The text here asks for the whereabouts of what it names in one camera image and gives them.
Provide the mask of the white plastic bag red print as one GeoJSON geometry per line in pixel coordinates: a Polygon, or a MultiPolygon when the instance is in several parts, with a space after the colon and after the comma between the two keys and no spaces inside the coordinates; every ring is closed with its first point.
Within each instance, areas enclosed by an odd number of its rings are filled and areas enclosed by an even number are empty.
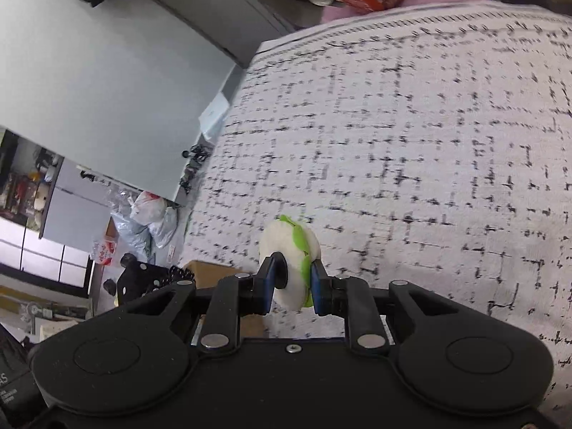
{"type": "Polygon", "coordinates": [[[166,201],[148,191],[143,191],[131,202],[130,218],[142,226],[160,222],[167,208],[166,201]]]}

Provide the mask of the kitchen shelf with items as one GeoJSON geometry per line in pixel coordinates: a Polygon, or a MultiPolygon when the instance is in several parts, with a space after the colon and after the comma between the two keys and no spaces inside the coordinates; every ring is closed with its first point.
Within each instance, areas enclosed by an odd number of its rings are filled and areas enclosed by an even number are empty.
{"type": "Polygon", "coordinates": [[[1,216],[43,236],[64,158],[1,128],[1,216]]]}

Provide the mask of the red white snack package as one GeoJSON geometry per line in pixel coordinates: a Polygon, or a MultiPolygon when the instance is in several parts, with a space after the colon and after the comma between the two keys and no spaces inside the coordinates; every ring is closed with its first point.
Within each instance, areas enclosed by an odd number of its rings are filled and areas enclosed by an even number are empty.
{"type": "Polygon", "coordinates": [[[115,256],[116,246],[116,241],[111,238],[96,239],[92,243],[90,258],[97,265],[111,265],[115,256]]]}

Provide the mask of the brown cardboard box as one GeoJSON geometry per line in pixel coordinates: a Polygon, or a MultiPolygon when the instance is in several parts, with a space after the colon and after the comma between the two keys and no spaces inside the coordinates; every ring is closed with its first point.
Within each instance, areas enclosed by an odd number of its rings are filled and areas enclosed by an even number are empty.
{"type": "MultiPolygon", "coordinates": [[[[251,273],[243,271],[241,268],[229,265],[218,265],[218,263],[207,261],[189,261],[185,265],[194,274],[194,280],[198,291],[210,290],[217,296],[217,291],[223,291],[227,297],[230,294],[237,295],[241,290],[241,279],[237,275],[249,279],[251,273]]],[[[237,320],[240,326],[241,339],[263,339],[267,338],[267,331],[264,319],[258,315],[241,316],[237,320]]]]}

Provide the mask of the grey plastic bag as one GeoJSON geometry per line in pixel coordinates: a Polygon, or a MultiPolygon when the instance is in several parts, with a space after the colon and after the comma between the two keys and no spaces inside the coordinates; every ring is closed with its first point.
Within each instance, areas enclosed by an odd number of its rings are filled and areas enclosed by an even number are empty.
{"type": "Polygon", "coordinates": [[[177,209],[168,206],[159,222],[148,226],[141,225],[128,216],[113,211],[110,214],[119,238],[130,248],[134,255],[148,261],[153,249],[165,248],[173,239],[178,226],[177,209]]]}

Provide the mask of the black felt stitched patch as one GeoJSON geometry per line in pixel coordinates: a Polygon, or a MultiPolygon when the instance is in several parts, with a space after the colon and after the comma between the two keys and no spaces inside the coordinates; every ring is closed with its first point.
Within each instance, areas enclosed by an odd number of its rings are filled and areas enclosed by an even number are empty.
{"type": "Polygon", "coordinates": [[[177,283],[177,282],[182,282],[182,281],[193,282],[194,278],[195,278],[195,275],[192,272],[192,270],[189,268],[179,267],[179,266],[173,265],[169,269],[168,279],[169,279],[170,283],[177,283]]]}

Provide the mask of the dark grey wardrobe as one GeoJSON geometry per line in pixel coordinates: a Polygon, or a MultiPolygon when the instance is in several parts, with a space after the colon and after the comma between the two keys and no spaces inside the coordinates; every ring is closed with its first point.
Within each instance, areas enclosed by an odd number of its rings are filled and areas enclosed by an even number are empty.
{"type": "Polygon", "coordinates": [[[223,50],[249,65],[258,47],[320,22],[308,0],[155,0],[223,50]]]}

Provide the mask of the white foam box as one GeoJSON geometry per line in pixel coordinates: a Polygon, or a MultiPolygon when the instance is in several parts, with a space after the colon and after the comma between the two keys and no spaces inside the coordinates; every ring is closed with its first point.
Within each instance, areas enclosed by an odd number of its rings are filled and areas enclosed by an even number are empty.
{"type": "Polygon", "coordinates": [[[210,143],[217,141],[229,109],[230,104],[225,95],[222,92],[217,93],[199,118],[205,140],[210,143]]]}

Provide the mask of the white black patterned blanket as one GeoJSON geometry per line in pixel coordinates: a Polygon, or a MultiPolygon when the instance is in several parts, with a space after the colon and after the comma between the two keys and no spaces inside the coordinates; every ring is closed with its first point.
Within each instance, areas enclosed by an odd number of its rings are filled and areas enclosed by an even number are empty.
{"type": "Polygon", "coordinates": [[[571,424],[571,19],[490,1],[338,19],[265,43],[181,261],[254,271],[279,215],[331,275],[406,279],[536,335],[571,424]]]}

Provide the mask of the black polka dot stool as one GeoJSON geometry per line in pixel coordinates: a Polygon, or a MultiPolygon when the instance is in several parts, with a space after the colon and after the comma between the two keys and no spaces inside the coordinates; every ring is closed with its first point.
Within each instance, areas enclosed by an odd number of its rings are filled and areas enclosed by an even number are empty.
{"type": "Polygon", "coordinates": [[[122,306],[164,287],[168,277],[169,269],[166,267],[141,261],[127,263],[116,283],[118,305],[122,306]]]}

